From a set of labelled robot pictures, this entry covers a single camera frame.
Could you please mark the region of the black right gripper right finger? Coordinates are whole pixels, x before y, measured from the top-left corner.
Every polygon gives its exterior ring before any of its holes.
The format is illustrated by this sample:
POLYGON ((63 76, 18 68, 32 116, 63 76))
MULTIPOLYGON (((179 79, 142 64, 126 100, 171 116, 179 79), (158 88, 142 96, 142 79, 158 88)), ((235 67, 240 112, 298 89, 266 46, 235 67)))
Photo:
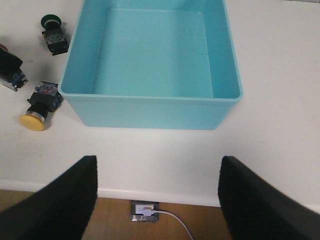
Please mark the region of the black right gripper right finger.
POLYGON ((318 240, 320 215, 233 156, 221 160, 218 198, 234 240, 318 240))

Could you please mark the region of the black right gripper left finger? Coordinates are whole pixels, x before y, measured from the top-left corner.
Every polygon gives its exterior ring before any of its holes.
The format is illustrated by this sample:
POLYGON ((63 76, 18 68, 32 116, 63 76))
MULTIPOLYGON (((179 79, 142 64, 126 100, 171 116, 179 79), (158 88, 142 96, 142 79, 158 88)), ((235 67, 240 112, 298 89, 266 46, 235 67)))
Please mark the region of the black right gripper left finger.
POLYGON ((98 163, 84 156, 26 199, 1 211, 2 240, 80 240, 98 197, 98 163))

